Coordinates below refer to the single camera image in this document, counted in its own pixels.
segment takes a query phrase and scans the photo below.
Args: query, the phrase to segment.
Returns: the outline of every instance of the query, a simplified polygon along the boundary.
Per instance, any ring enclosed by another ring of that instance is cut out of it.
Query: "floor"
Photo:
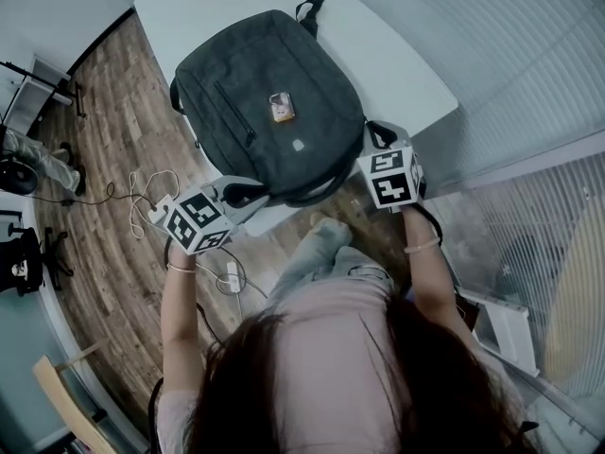
[[[67,141],[88,171],[88,201],[106,198],[108,183],[115,195],[129,193],[129,173],[138,175],[141,191],[150,175],[172,169],[181,189],[203,183],[208,166],[194,148],[185,121],[172,111],[167,85],[153,57],[136,15],[111,34],[74,75],[84,88],[86,118],[75,110],[56,106],[37,130],[49,148]],[[154,179],[147,191],[152,201],[174,192],[171,177]],[[65,192],[43,180],[39,197],[60,200]],[[144,213],[147,207],[142,204]],[[269,292],[309,229],[313,210],[349,223],[355,245],[383,264],[399,286],[409,284],[403,248],[405,235],[399,216],[376,212],[359,179],[348,181],[330,200],[305,209],[261,237],[239,234],[227,246],[246,268],[249,278]],[[91,366],[118,405],[143,432],[147,432],[147,401],[162,375],[160,302],[164,284],[165,236],[146,227],[145,237],[130,233],[130,200],[108,201],[99,206],[61,207],[37,202],[39,227],[66,231],[62,254],[73,268],[72,278],[62,277],[60,304],[81,348],[104,338],[108,346],[91,356]],[[225,271],[226,255],[210,252],[199,258],[214,271]],[[233,331],[239,321],[237,302],[216,291],[214,280],[198,273],[199,302],[219,336]],[[262,307],[253,290],[241,296],[244,314]],[[200,322],[202,348],[211,341]]]

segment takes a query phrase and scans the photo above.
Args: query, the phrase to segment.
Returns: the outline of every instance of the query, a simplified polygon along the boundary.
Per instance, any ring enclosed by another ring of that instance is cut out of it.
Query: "bracelet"
[[[186,272],[187,274],[195,274],[196,270],[190,270],[190,269],[182,269],[182,268],[177,268],[176,266],[173,266],[172,264],[168,263],[168,267],[174,271],[178,271],[178,272]]]
[[[431,247],[435,247],[437,244],[439,244],[439,241],[440,241],[440,239],[438,237],[435,237],[434,239],[429,240],[428,242],[423,244],[422,246],[406,247],[404,249],[404,253],[419,253],[420,251],[424,251],[426,249],[430,249]]]

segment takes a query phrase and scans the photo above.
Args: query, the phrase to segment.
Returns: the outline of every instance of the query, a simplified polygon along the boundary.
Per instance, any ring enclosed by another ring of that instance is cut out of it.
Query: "leg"
[[[314,272],[322,268],[331,269],[338,250],[352,239],[348,225],[334,218],[322,219],[309,231],[288,261],[268,303],[275,305],[290,292],[312,281]]]
[[[343,277],[373,281],[388,291],[393,291],[395,287],[393,280],[382,266],[349,246],[338,250],[336,263],[330,274],[331,279]]]
[[[78,188],[79,172],[53,156],[39,141],[27,138],[19,132],[7,130],[3,145],[5,151],[14,153],[44,175],[59,182],[67,190],[75,192]]]
[[[63,148],[55,149],[50,154],[53,155],[55,158],[57,158],[57,160],[61,160],[64,163],[69,162],[69,152],[67,151],[67,149],[63,149]]]

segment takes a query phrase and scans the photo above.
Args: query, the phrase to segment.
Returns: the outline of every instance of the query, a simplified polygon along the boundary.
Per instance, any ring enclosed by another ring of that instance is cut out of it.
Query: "white table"
[[[303,1],[136,0],[134,5],[169,84],[179,63],[226,26],[269,9],[294,16]],[[318,23],[319,43],[353,83],[369,119],[394,123],[413,136],[458,106],[423,58],[358,0],[325,0]],[[245,228],[259,236],[297,210],[263,209]]]

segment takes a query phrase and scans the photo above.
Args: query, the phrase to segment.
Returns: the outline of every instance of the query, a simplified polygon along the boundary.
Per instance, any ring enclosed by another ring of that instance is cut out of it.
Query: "hair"
[[[189,453],[285,451],[274,409],[274,338],[282,318],[248,318],[210,349],[186,440]],[[386,300],[385,318],[398,452],[536,452],[502,388],[455,334],[397,295]]]

